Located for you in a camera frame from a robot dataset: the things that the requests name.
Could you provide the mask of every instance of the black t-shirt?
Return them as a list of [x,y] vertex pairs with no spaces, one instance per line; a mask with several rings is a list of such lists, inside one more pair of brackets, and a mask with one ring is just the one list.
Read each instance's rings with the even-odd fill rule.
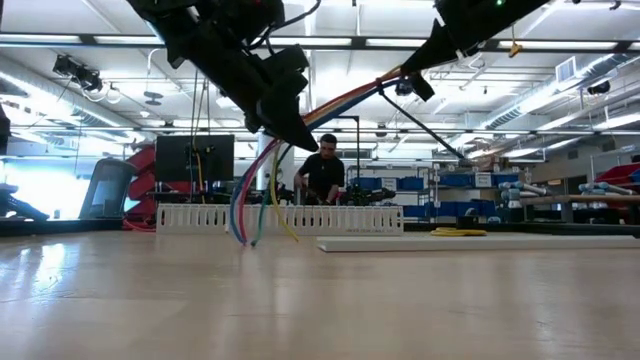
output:
[[344,186],[344,164],[337,157],[325,160],[320,154],[313,154],[307,158],[298,174],[309,174],[309,188],[323,200],[333,185]]

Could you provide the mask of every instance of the computer monitor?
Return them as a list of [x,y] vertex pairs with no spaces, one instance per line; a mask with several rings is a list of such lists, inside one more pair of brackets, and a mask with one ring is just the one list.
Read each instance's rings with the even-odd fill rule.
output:
[[[156,141],[156,181],[198,181],[198,161],[191,136],[159,136]],[[203,181],[233,180],[233,135],[195,137]]]

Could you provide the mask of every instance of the table surface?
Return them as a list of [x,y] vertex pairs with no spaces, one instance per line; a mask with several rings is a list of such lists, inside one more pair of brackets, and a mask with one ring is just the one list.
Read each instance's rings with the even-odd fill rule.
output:
[[640,204],[640,195],[554,195],[520,199],[522,205],[558,204],[572,202],[615,202]]
[[131,232],[0,242],[1,359],[640,358],[640,250],[325,254]]

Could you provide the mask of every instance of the air duct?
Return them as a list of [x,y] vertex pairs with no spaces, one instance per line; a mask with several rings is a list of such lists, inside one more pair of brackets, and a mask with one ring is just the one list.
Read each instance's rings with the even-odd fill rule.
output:
[[85,99],[80,94],[69,90],[65,91],[63,86],[49,81],[3,56],[0,56],[0,79],[19,87],[28,93],[30,98],[38,99],[37,101],[42,100],[48,105],[56,107],[68,107],[68,116],[80,116],[85,119],[88,125],[98,126],[100,123],[102,126],[139,126],[133,121]]
[[[559,96],[578,89],[589,87],[611,71],[639,59],[637,55],[610,54],[592,61],[584,60],[580,64],[572,58],[556,67],[556,76],[518,96],[509,104],[491,112],[478,129],[493,130],[510,121],[518,119],[531,111],[546,106]],[[451,139],[453,147],[460,147],[469,139],[465,135]]]

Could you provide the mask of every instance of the blue cable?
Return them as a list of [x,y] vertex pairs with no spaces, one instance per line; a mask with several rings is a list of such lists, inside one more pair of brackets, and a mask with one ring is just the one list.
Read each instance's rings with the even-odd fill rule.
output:
[[[382,88],[386,89],[390,86],[394,86],[396,84],[398,84],[400,82],[400,80],[391,80],[391,81],[387,81],[385,83],[382,84]],[[371,97],[372,95],[376,94],[380,89],[378,87],[373,88],[369,91],[367,91],[366,93],[353,98],[352,100],[350,100],[349,102],[343,104],[342,106],[337,107],[336,109],[334,109],[333,111],[327,113],[326,115],[324,115],[323,117],[321,117],[320,119],[318,119],[317,121],[315,121],[313,124],[308,126],[309,131],[313,131],[315,129],[317,129],[318,127],[326,124],[327,122],[335,119],[337,116],[342,115],[342,113],[344,113],[345,111],[350,110],[352,107],[360,104],[361,102],[363,102],[364,100],[368,99],[369,97]],[[281,159],[284,158],[284,155],[286,155],[286,153],[283,153],[281,156]],[[235,221],[235,203],[238,199],[238,196],[240,196],[240,191],[242,189],[242,186],[244,184],[244,182],[246,181],[246,177],[248,174],[248,170],[247,172],[244,173],[244,175],[240,178],[240,181],[238,182],[238,184],[236,185],[235,189],[233,190],[233,195],[231,197],[231,208],[230,208],[230,224],[231,224],[231,229],[234,233],[234,235],[236,236],[236,239],[238,239],[238,241],[241,244],[245,244],[242,241],[242,237],[240,236],[240,231],[238,230],[236,221]],[[266,207],[266,203],[263,202],[262,204],[263,208]],[[260,239],[260,236],[262,234],[262,231],[259,230],[258,232],[258,237],[256,238],[256,240],[253,241],[253,243],[257,243],[257,241]]]

